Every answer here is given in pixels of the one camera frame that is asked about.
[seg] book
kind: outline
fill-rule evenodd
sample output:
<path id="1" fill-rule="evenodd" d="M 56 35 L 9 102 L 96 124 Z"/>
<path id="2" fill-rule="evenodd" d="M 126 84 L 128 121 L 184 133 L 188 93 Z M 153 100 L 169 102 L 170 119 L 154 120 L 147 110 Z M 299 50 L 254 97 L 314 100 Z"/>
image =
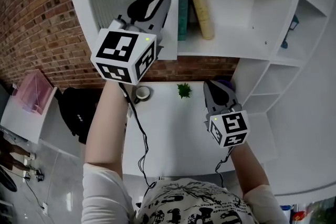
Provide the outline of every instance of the book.
<path id="1" fill-rule="evenodd" d="M 214 25 L 211 21 L 207 0 L 192 0 L 196 17 L 201 28 L 204 39 L 213 39 L 215 37 Z"/>
<path id="2" fill-rule="evenodd" d="M 188 0 L 178 0 L 178 11 L 179 11 L 179 21 L 178 21 L 178 37 L 179 41 L 186 40 L 187 35 L 187 22 L 188 22 Z"/>

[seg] black cable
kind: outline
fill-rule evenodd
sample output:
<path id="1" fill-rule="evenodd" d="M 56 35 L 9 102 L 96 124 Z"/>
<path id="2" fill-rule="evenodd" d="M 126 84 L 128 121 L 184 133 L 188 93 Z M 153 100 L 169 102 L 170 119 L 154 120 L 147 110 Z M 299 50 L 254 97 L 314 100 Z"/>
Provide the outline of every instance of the black cable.
<path id="1" fill-rule="evenodd" d="M 5 170 L 6 170 L 7 172 L 10 172 L 10 173 L 13 174 L 13 175 L 16 175 L 16 176 L 21 177 L 21 178 L 23 178 L 23 179 L 26 180 L 26 184 L 27 184 L 28 188 L 30 189 L 30 191 L 34 194 L 34 196 L 35 196 L 35 198 L 36 198 L 36 200 L 37 200 L 37 204 L 39 205 L 40 208 L 42 208 L 42 209 L 44 210 L 44 207 L 43 207 L 42 205 L 40 205 L 40 203 L 39 203 L 39 201 L 38 201 L 38 199 L 37 199 L 35 193 L 34 193 L 33 190 L 31 189 L 31 187 L 28 185 L 28 181 L 30 181 L 30 179 L 31 179 L 30 174 L 29 174 L 28 172 L 26 172 L 26 176 L 23 177 L 23 176 L 19 176 L 18 174 L 13 173 L 12 171 L 10 171 L 10 170 L 8 170 L 8 169 L 5 169 Z"/>
<path id="2" fill-rule="evenodd" d="M 217 174 L 219 174 L 220 177 L 221 177 L 222 188 L 225 187 L 225 186 L 224 186 L 224 179 L 223 179 L 222 174 L 221 174 L 220 172 L 218 172 L 218 169 L 221 167 L 222 163 L 227 162 L 227 160 L 229 159 L 229 157 L 230 157 L 230 155 L 231 155 L 231 152 L 232 152 L 233 148 L 234 148 L 233 146 L 229 148 L 229 150 L 228 150 L 228 152 L 227 152 L 227 155 L 226 155 L 225 159 L 224 159 L 224 160 L 220 160 L 220 162 L 217 164 L 217 166 L 216 166 L 216 168 L 215 168 L 215 172 L 216 172 Z"/>
<path id="3" fill-rule="evenodd" d="M 37 199 L 35 193 L 34 193 L 33 190 L 31 189 L 31 187 L 28 185 L 28 182 L 27 182 L 27 181 L 28 181 L 28 180 L 26 180 L 26 184 L 27 184 L 28 188 L 31 190 L 31 192 L 34 194 L 34 196 L 35 196 L 35 198 L 36 198 L 36 200 L 37 200 L 37 204 L 39 205 L 40 208 L 42 208 L 42 209 L 44 210 L 44 207 L 43 207 L 42 205 L 40 205 L 40 203 L 38 202 L 38 199 Z"/>
<path id="4" fill-rule="evenodd" d="M 125 89 L 125 86 L 124 86 L 121 82 L 119 82 L 119 86 L 120 86 L 120 88 L 122 89 L 122 91 L 124 92 L 124 94 L 126 95 L 125 98 L 126 98 L 127 102 L 130 104 L 130 106 L 131 106 L 131 108 L 132 108 L 132 111 L 133 111 L 133 113 L 134 113 L 135 120 L 136 120 L 136 122 L 137 122 L 137 124 L 138 124 L 138 126 L 139 126 L 139 129 L 140 129 L 141 133 L 142 133 L 143 143 L 144 143 L 144 146 L 145 146 L 145 154 L 144 154 L 144 155 L 140 158 L 140 160 L 138 161 L 138 167 L 139 167 L 140 172 L 143 174 L 143 177 L 144 177 L 144 179 L 145 179 L 145 181 L 146 181 L 146 184 L 147 184 L 147 186 L 148 186 L 148 189 L 151 189 L 151 188 L 154 188 L 154 187 L 155 187 L 156 182 L 153 182 L 152 184 L 149 185 L 149 183 L 148 183 L 148 181 L 147 181 L 147 176 L 146 176 L 146 173 L 145 173 L 145 168 L 144 168 L 144 166 L 145 166 L 146 155 L 147 155 L 147 153 L 148 153 L 148 151 L 149 151 L 149 147 L 148 147 L 148 143 L 147 143 L 147 135 L 146 135 L 145 131 L 143 130 L 142 126 L 141 126 L 141 123 L 140 123 L 140 121 L 139 121 L 139 119 L 138 119 L 138 114 L 137 114 L 137 112 L 136 112 L 136 109 L 135 109 L 135 107 L 134 107 L 132 101 L 131 101 L 131 98 L 130 98 L 129 94 L 127 93 L 127 91 L 126 91 L 126 89 Z"/>

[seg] black backpack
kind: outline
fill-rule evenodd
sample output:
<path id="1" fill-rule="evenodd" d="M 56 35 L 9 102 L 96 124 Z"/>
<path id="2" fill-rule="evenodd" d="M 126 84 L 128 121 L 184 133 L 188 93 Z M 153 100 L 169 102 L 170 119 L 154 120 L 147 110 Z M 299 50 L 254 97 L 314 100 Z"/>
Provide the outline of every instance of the black backpack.
<path id="1" fill-rule="evenodd" d="M 79 136 L 78 141 L 82 144 L 86 144 L 100 94 L 98 89 L 68 88 L 59 97 L 62 118 L 73 136 Z"/>

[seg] human arm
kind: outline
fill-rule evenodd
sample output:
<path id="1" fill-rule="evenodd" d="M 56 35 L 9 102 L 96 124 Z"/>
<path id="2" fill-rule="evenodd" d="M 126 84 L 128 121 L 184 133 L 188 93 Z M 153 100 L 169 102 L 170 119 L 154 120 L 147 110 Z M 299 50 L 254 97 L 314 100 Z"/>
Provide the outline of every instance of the human arm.
<path id="1" fill-rule="evenodd" d="M 264 169 L 247 143 L 236 146 L 231 159 L 244 195 L 258 186 L 269 185 Z"/>
<path id="2" fill-rule="evenodd" d="M 231 159 L 236 169 L 244 201 L 259 223 L 286 224 L 288 220 L 269 186 L 264 169 L 247 143 L 236 146 Z"/>
<path id="3" fill-rule="evenodd" d="M 106 82 L 86 144 L 82 224 L 127 224 L 134 217 L 132 199 L 122 182 L 127 109 L 119 85 Z"/>
<path id="4" fill-rule="evenodd" d="M 122 178 L 122 152 L 128 103 L 116 82 L 107 81 L 86 143 L 85 163 L 115 171 Z"/>

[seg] green succulent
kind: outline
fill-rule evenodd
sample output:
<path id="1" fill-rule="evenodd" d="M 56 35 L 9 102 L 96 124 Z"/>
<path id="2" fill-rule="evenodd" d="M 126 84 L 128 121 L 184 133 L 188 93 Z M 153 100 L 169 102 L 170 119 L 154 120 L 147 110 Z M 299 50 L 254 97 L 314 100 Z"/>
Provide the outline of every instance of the green succulent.
<path id="1" fill-rule="evenodd" d="M 186 98 L 189 98 L 190 97 L 190 92 L 191 92 L 191 89 L 190 89 L 190 86 L 189 84 L 185 83 L 185 84 L 178 84 L 177 85 L 177 88 L 178 88 L 178 94 L 180 95 L 181 99 L 183 97 L 186 97 Z"/>

